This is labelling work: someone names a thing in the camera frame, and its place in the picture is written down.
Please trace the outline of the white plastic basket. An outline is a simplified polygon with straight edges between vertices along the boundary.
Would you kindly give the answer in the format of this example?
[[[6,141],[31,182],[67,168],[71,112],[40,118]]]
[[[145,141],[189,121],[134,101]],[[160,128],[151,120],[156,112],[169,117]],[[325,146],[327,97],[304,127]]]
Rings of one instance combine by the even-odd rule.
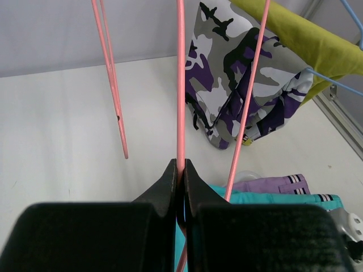
[[[234,182],[235,183],[247,182],[247,181],[252,181],[252,180],[256,180],[256,179],[260,179],[260,178],[261,178],[261,176],[253,171],[240,171],[240,172],[236,173]]]

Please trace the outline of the teal trousers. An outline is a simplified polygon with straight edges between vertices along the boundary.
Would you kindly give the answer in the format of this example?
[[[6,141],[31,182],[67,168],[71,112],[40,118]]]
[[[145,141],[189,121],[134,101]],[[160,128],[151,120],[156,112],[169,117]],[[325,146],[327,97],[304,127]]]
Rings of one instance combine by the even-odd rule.
[[[225,196],[225,188],[217,185],[209,185],[219,196]],[[232,190],[230,197],[231,204],[309,204],[317,205],[324,210],[331,211],[343,208],[343,202],[338,195],[333,194],[269,194],[255,192],[240,192]],[[176,223],[175,234],[175,261],[174,271],[177,271],[180,257],[185,244],[183,235],[178,223]]]

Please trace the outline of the pink wire hanger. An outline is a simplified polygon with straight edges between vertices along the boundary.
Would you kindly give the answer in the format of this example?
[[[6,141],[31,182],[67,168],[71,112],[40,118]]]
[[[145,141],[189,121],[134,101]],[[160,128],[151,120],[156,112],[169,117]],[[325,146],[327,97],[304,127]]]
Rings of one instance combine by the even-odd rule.
[[[95,22],[100,38],[100,43],[103,51],[103,56],[105,60],[105,66],[107,70],[107,76],[109,81],[109,86],[111,89],[113,104],[115,108],[117,124],[119,127],[119,133],[121,138],[121,144],[123,148],[124,158],[128,159],[128,146],[126,142],[125,128],[123,113],[121,109],[120,94],[117,82],[117,74],[115,68],[115,62],[113,57],[113,48],[111,43],[111,38],[108,29],[107,18],[105,15],[104,1],[92,0],[92,8],[94,11]]]

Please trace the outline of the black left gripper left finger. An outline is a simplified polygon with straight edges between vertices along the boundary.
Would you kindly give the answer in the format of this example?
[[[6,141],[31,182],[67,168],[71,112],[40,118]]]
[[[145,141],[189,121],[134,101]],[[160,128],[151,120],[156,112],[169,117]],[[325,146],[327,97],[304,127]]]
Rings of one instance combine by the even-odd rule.
[[[131,202],[36,203],[18,217],[2,271],[173,271],[176,161]]]

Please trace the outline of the lilac purple trousers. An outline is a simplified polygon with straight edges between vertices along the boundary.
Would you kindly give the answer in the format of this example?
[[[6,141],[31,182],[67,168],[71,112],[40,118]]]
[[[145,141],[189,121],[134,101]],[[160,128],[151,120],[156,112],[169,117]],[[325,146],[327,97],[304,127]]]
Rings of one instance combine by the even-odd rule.
[[[308,183],[302,174],[239,181],[233,185],[233,189],[253,193],[310,194]]]

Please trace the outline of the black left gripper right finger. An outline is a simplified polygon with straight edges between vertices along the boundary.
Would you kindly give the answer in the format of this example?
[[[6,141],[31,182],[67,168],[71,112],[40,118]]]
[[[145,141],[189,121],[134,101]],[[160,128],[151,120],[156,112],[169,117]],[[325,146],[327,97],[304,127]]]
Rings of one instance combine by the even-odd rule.
[[[353,271],[333,219],[316,205],[232,204],[185,162],[189,271]]]

